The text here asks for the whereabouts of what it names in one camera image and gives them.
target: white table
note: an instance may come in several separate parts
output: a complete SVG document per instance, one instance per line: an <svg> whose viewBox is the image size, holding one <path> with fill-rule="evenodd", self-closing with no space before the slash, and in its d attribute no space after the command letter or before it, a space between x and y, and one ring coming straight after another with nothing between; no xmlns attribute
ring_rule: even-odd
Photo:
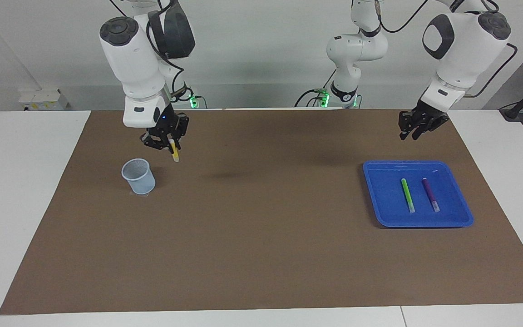
<svg viewBox="0 0 523 327"><path fill-rule="evenodd" d="M523 242L523 126L495 111L450 116ZM89 112L0 112L0 306ZM512 327L523 304L124 312L0 317L6 326Z"/></svg>

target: yellow marker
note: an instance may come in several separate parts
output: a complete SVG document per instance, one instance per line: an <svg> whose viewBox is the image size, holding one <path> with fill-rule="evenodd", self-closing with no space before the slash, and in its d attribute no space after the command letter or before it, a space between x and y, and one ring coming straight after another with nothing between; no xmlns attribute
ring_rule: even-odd
<svg viewBox="0 0 523 327"><path fill-rule="evenodd" d="M177 146L175 145L175 140L169 139L168 142L171 144L171 147L173 148L173 161L179 162L179 151L177 150Z"/></svg>

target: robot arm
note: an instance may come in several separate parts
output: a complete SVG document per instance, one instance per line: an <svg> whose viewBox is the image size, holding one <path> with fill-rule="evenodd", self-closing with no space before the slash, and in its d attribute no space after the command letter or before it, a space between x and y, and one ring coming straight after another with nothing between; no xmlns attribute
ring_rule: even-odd
<svg viewBox="0 0 523 327"><path fill-rule="evenodd" d="M124 125L146 128L141 136L144 145L167 148L178 162L179 141L187 132L189 117L174 112L166 89L167 67L158 60L184 58L195 46L178 0L170 0L166 9L134 19L110 19L99 36L110 68L126 95Z"/></svg>
<svg viewBox="0 0 523 327"><path fill-rule="evenodd" d="M399 115L401 139L413 130L413 139L437 129L449 120L448 110L473 87L502 53L511 29L506 17L486 12L481 0L438 0L451 13L438 15L423 35L425 50L439 60L427 89L410 112Z"/></svg>
<svg viewBox="0 0 523 327"><path fill-rule="evenodd" d="M350 18L360 30L354 35L339 35L328 42L326 53L336 65L330 85L330 99L344 108L353 106L360 81L358 62L378 60L386 54L388 41L380 33L374 0L352 2Z"/></svg>

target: cable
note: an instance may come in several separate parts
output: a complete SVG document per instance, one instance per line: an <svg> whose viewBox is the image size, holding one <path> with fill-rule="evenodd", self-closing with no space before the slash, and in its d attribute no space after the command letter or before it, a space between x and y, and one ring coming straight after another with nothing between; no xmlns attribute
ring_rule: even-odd
<svg viewBox="0 0 523 327"><path fill-rule="evenodd" d="M361 94L357 94L357 97L360 97L359 106L357 109L360 109L360 105L363 104L363 96Z"/></svg>
<svg viewBox="0 0 523 327"><path fill-rule="evenodd" d="M194 93L193 93L193 89L191 89L190 87L187 87L186 85L183 86L183 88L180 89L180 91L183 91L183 93L177 95L176 99L175 99L174 101L172 101L173 103L174 103L174 102L178 102L178 101L181 101L181 102L187 102L187 101L190 101L191 98L192 98L193 95L194 95ZM181 97L182 97L183 95L185 95L185 93L187 93L187 91L190 92L189 97L187 97L187 99L181 99Z"/></svg>
<svg viewBox="0 0 523 327"><path fill-rule="evenodd" d="M506 44L507 46L510 46L510 48L514 49L514 53L510 56L510 58L508 58L508 60L506 60L506 62L504 62L504 64L502 64L502 66L500 66L500 68L498 68L498 70L496 70L496 72L492 75L492 77L488 80L487 83L485 83L484 87L476 94L476 95L470 95L470 94L466 94L464 95L463 97L464 98L477 98L479 97L480 94L483 93L483 91L488 87L489 83L491 83L493 81L494 78L496 78L496 76L498 75L498 73L504 69L504 67L506 67L506 65L508 64L508 62L510 62L512 59L514 59L514 57L516 56L516 54L518 53L518 48L517 46L511 44L511 43L508 43Z"/></svg>
<svg viewBox="0 0 523 327"><path fill-rule="evenodd" d="M173 0L168 0L168 5L166 5L164 8L163 8L163 5L161 4L160 0L157 0L158 1L158 6L160 6L160 10L158 11L158 15L162 14L163 12L166 12L168 8L171 8L171 6L173 5Z"/></svg>
<svg viewBox="0 0 523 327"><path fill-rule="evenodd" d="M112 6L114 6L124 17L127 17L126 14L122 11L122 9L120 9L115 3L113 0L108 0L110 1L110 3L112 4Z"/></svg>
<svg viewBox="0 0 523 327"><path fill-rule="evenodd" d="M504 108L507 108L507 107L509 107L509 106L513 106L513 105L517 105L517 104L519 104L519 101L518 101L518 102L514 102L513 104L505 105L505 106L503 106L503 107L501 107L501 108L498 108L498 109L496 109L496 110L502 110L502 109L504 109Z"/></svg>
<svg viewBox="0 0 523 327"><path fill-rule="evenodd" d="M308 103L306 104L306 107L310 106L310 102L312 102L312 100L314 100L314 104L312 104L312 106L315 106L316 105L316 101L320 100L320 97L315 97L315 98L312 98L312 99L308 100Z"/></svg>
<svg viewBox="0 0 523 327"><path fill-rule="evenodd" d="M490 4L493 4L494 7L496 7L495 9L491 9L488 4L486 3L486 0L481 0L481 3L484 4L485 8L488 9L488 12L490 13L496 13L498 11L500 11L500 6L498 6L498 4L496 2L494 2L493 0L487 0L487 2L489 2Z"/></svg>
<svg viewBox="0 0 523 327"><path fill-rule="evenodd" d="M175 83L177 82L177 77L179 77L179 75L185 71L184 68L180 67L180 66L177 66L175 64L173 64L172 62L168 61L168 59L165 59L164 60L167 64L170 64L172 67L178 69L179 71L175 74L175 77L173 77L173 84L172 84L172 87L173 89L175 89Z"/></svg>
<svg viewBox="0 0 523 327"><path fill-rule="evenodd" d="M315 89L309 89L308 91L304 92L303 95L301 95L298 100L296 101L296 104L294 105L294 107L297 107L297 105L300 103L300 101L303 99L303 97L305 97L306 95L310 94L310 93L316 93L316 90Z"/></svg>
<svg viewBox="0 0 523 327"><path fill-rule="evenodd" d="M330 77L328 77L328 80L326 81L326 83L324 83L324 86L322 86L322 89L325 89L326 88L326 85L328 85L328 82L332 79L332 77L334 76L334 74L336 74L336 69L334 69L334 72L332 72L332 74L330 74ZM317 100L314 100L314 103L312 104L312 106L315 106L316 105L316 101Z"/></svg>
<svg viewBox="0 0 523 327"><path fill-rule="evenodd" d="M207 99L205 99L203 95L197 95L195 99L203 99L203 101L205 101L205 109L209 109L209 107L207 106Z"/></svg>
<svg viewBox="0 0 523 327"><path fill-rule="evenodd" d="M385 25L382 23L382 16L378 15L378 21L380 23L380 26L382 27L382 29L384 29L388 33L397 33L399 31L401 31L402 29L404 29L413 20L413 18L415 18L415 16L417 16L419 11L421 11L421 9L425 6L425 4L427 4L427 2L429 2L429 0L424 0L423 3L419 6L419 8L413 13L411 18L409 18L409 20L405 24L403 24L399 29L394 30L394 31L387 29L385 27Z"/></svg>

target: blue tray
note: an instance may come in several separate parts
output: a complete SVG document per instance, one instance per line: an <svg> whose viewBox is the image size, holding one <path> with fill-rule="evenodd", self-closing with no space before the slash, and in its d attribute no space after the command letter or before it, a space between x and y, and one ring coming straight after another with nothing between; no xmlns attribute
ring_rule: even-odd
<svg viewBox="0 0 523 327"><path fill-rule="evenodd" d="M440 161L367 161L363 166L376 219L390 228L454 228L474 223L449 167ZM401 178L409 184L415 213L409 213ZM427 178L439 204L436 213L423 187Z"/></svg>

